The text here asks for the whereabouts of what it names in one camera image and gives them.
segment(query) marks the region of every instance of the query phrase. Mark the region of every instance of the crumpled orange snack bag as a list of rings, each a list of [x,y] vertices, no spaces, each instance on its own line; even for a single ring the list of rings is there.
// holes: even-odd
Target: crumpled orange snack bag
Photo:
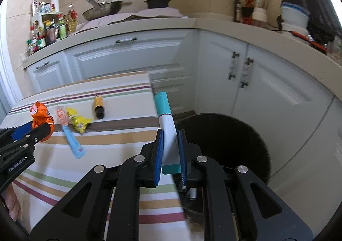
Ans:
[[[41,141],[48,140],[55,129],[55,124],[53,121],[53,117],[50,115],[46,106],[43,103],[40,103],[39,101],[37,101],[35,104],[32,105],[30,109],[30,114],[33,117],[32,129],[35,129],[36,127],[43,124],[44,122],[47,122],[50,125],[51,131],[50,131],[49,136],[45,137]]]

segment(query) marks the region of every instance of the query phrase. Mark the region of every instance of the yellow wrapper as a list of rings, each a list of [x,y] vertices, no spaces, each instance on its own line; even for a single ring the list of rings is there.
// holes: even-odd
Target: yellow wrapper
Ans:
[[[87,125],[93,121],[92,119],[86,119],[80,115],[77,115],[77,111],[73,108],[66,107],[66,111],[75,129],[80,133],[84,133]]]

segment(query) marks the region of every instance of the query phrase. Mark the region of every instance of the tablecloth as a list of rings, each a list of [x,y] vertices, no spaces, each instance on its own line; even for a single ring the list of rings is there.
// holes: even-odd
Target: tablecloth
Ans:
[[[103,97],[102,120],[97,120],[93,111],[95,95]],[[29,231],[95,165],[109,168],[122,164],[139,154],[144,144],[153,142],[159,128],[145,71],[85,80],[23,99],[8,113],[1,128],[31,121],[29,109],[37,100],[47,106],[56,125],[49,140],[35,145],[35,163],[13,181],[22,207],[22,221]],[[79,115],[94,119],[83,135],[74,132],[86,151],[78,160],[57,122],[56,106],[74,108]],[[175,237],[190,238],[172,177],[162,174],[157,188],[141,188],[139,239]]]

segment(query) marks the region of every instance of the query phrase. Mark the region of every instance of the trash can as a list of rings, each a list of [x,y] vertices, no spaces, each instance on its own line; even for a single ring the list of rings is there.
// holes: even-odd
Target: trash can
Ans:
[[[186,139],[199,145],[203,155],[219,164],[236,168],[244,165],[265,183],[270,176],[270,157],[266,145],[255,130],[246,123],[220,114],[192,115],[175,123],[177,132],[185,130]],[[180,174],[173,175],[179,187]],[[180,192],[185,213],[195,222],[203,220],[202,194],[197,190],[197,199],[191,200],[184,191]]]

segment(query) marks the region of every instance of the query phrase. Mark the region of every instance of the silver screw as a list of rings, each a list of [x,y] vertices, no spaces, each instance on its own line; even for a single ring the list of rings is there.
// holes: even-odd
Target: silver screw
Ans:
[[[204,155],[197,156],[197,161],[201,163],[205,163],[208,160]]]
[[[102,165],[97,165],[95,168],[94,168],[94,172],[96,173],[102,173],[103,171],[105,170],[105,167],[102,166]]]
[[[246,166],[238,166],[237,170],[242,174],[245,174],[246,172],[248,172],[248,168]]]
[[[143,156],[143,155],[141,155],[141,154],[136,155],[136,156],[134,157],[134,161],[135,161],[135,162],[142,162],[142,161],[144,161],[144,160],[145,160],[145,156]]]

